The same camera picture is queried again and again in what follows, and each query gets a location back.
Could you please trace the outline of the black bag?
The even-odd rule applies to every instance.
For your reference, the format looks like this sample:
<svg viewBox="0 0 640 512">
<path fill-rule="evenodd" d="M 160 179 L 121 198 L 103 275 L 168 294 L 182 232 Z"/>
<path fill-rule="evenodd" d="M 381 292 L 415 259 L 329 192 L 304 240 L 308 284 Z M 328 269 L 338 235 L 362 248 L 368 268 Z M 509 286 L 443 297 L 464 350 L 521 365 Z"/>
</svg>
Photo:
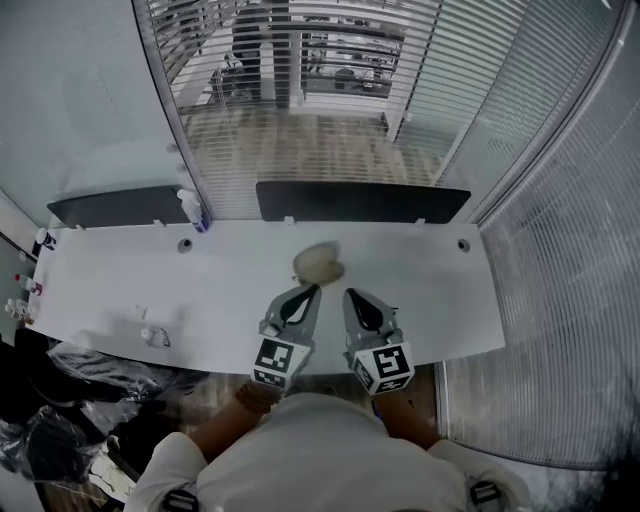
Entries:
<svg viewBox="0 0 640 512">
<path fill-rule="evenodd" d="M 49 349 L 49 338 L 28 328 L 17 329 L 13 345 L 0 335 L 0 420 L 24 424 L 49 399 L 64 395 L 64 375 Z"/>
</svg>

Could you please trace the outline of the clear plastic bag dark contents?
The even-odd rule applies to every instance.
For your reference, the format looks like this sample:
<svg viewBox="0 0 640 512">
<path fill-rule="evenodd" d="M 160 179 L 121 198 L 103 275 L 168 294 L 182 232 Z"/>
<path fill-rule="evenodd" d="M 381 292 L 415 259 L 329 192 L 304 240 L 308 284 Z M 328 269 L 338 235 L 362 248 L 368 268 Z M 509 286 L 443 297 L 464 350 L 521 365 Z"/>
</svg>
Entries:
<svg viewBox="0 0 640 512">
<path fill-rule="evenodd" d="M 149 364 L 107 355 L 63 342 L 47 352 L 53 365 L 68 377 L 103 391 L 117 391 L 120 400 L 145 402 L 163 394 L 189 391 L 207 372 Z"/>
<path fill-rule="evenodd" d="M 0 420 L 0 467 L 32 482 L 82 483 L 111 435 L 133 419 L 133 402 L 45 405 L 24 425 Z"/>
</svg>

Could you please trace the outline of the white papers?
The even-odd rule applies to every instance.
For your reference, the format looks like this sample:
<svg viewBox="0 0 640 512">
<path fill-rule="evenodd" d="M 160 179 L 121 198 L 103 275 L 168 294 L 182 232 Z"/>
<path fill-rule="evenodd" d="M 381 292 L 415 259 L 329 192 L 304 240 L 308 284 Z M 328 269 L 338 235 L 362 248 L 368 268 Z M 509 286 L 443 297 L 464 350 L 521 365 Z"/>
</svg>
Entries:
<svg viewBox="0 0 640 512">
<path fill-rule="evenodd" d="M 89 469 L 89 481 L 110 498 L 125 504 L 140 473 L 125 459 L 117 436 L 109 435 Z"/>
</svg>

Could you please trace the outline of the background office chair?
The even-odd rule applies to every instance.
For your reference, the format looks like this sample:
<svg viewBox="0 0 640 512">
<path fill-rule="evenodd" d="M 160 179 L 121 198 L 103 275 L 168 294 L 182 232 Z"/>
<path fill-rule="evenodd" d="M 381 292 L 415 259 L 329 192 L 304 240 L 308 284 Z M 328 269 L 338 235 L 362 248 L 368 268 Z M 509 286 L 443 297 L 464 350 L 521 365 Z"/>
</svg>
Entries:
<svg viewBox="0 0 640 512">
<path fill-rule="evenodd" d="M 224 55 L 223 63 L 211 75 L 207 92 L 209 104 L 220 104 L 227 100 L 241 102 L 250 98 L 244 69 L 237 58 Z"/>
</svg>

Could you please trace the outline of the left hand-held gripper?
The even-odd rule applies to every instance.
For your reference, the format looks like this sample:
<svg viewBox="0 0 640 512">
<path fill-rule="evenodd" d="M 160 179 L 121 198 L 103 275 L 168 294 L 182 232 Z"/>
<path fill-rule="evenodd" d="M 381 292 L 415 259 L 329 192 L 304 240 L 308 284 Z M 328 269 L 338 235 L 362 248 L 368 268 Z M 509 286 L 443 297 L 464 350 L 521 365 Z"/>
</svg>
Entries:
<svg viewBox="0 0 640 512">
<path fill-rule="evenodd" d="M 252 380 L 287 390 L 315 351 L 313 340 L 322 299 L 317 284 L 294 287 L 273 299 L 259 324 L 261 344 Z"/>
</svg>

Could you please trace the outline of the dark grey table mat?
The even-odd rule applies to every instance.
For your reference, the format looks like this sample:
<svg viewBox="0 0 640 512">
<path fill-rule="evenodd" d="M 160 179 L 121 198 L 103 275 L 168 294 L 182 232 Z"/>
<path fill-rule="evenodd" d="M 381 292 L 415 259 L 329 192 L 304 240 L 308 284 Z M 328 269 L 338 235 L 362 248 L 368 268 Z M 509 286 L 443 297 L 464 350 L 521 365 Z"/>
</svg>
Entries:
<svg viewBox="0 0 640 512">
<path fill-rule="evenodd" d="M 261 218 L 279 222 L 447 224 L 471 198 L 467 190 L 383 183 L 262 181 Z"/>
</svg>

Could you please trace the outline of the person's white shirt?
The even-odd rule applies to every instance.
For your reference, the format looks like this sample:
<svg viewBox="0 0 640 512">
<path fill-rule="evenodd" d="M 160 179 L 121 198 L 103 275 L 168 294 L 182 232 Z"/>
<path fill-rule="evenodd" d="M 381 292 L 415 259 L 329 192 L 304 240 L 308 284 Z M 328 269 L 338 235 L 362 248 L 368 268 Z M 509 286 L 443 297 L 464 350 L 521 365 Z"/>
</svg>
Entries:
<svg viewBox="0 0 640 512">
<path fill-rule="evenodd" d="M 155 447 L 125 512 L 161 512 L 185 489 L 199 512 L 481 512 L 473 483 L 501 492 L 500 512 L 530 512 L 524 480 L 493 459 L 438 436 L 398 392 L 375 414 L 344 399 L 296 393 L 211 462 L 174 432 Z"/>
</svg>

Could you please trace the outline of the beige glasses case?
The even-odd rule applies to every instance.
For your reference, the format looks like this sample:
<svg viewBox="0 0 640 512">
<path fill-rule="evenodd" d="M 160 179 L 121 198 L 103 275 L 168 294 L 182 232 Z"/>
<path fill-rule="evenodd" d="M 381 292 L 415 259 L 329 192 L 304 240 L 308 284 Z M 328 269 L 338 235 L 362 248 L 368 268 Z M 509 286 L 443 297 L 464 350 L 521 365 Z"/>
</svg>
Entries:
<svg viewBox="0 0 640 512">
<path fill-rule="evenodd" d="M 300 285 L 327 286 L 341 279 L 345 273 L 339 261 L 337 241 L 325 241 L 307 247 L 293 259 L 293 272 Z"/>
</svg>

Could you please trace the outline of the white spray bottle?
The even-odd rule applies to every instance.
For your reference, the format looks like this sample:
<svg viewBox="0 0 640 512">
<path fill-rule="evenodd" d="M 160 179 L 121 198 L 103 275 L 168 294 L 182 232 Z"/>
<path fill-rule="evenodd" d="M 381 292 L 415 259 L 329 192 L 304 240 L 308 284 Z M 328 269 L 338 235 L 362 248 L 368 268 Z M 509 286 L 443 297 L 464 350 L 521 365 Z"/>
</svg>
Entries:
<svg viewBox="0 0 640 512">
<path fill-rule="evenodd" d="M 199 233 L 207 232 L 210 228 L 210 220 L 198 196 L 194 192 L 186 189 L 180 189 L 176 195 L 181 202 L 181 207 L 185 215 L 195 230 Z"/>
</svg>

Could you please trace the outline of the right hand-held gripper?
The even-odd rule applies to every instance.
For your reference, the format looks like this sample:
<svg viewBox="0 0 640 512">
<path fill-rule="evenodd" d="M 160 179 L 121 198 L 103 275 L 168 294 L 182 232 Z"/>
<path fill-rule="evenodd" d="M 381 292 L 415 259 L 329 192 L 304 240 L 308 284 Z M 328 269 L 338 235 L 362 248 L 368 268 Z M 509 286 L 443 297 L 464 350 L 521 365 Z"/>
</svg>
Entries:
<svg viewBox="0 0 640 512">
<path fill-rule="evenodd" d="M 396 309 L 357 288 L 343 295 L 348 367 L 370 396 L 407 386 L 415 375 L 411 346 L 398 329 Z"/>
</svg>

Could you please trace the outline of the background office desks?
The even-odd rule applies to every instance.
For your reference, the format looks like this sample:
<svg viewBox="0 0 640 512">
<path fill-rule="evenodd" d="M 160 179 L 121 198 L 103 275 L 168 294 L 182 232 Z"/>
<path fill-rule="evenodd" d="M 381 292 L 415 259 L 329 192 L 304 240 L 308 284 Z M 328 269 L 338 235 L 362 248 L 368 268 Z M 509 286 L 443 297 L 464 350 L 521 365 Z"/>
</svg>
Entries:
<svg viewBox="0 0 640 512">
<path fill-rule="evenodd" d="M 301 90 L 305 94 L 386 98 L 403 42 L 403 37 L 304 33 L 301 36 Z"/>
</svg>

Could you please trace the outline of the person's left forearm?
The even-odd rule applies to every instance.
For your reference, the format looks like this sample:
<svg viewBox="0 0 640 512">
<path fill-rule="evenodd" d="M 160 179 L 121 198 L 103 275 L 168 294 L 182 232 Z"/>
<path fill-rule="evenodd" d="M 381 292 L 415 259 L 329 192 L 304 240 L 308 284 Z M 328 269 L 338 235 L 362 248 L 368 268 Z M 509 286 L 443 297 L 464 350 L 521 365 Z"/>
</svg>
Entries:
<svg viewBox="0 0 640 512">
<path fill-rule="evenodd" d="M 279 394 L 252 386 L 243 387 L 230 403 L 189 437 L 205 460 L 211 462 L 254 429 L 280 399 Z"/>
</svg>

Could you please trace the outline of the dark desk divider panel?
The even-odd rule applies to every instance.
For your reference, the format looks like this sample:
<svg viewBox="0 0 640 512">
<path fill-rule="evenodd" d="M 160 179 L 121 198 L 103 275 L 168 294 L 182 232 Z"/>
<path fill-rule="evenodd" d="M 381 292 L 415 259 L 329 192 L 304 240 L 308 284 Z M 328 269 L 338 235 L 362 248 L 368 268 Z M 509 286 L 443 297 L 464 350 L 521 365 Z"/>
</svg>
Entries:
<svg viewBox="0 0 640 512">
<path fill-rule="evenodd" d="M 47 208 L 68 228 L 188 224 L 177 192 L 171 185 L 119 190 L 63 199 Z"/>
</svg>

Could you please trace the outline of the cluster of small bottles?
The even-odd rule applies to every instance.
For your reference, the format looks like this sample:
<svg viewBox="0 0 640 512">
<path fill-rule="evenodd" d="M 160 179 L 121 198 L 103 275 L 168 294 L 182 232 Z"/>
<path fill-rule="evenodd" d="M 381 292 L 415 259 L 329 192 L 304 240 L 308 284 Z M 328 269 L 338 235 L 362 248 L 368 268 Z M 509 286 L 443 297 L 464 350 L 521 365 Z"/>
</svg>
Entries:
<svg viewBox="0 0 640 512">
<path fill-rule="evenodd" d="M 39 313 L 37 308 L 26 301 L 11 298 L 5 304 L 5 311 L 12 319 L 26 325 L 33 325 Z"/>
</svg>

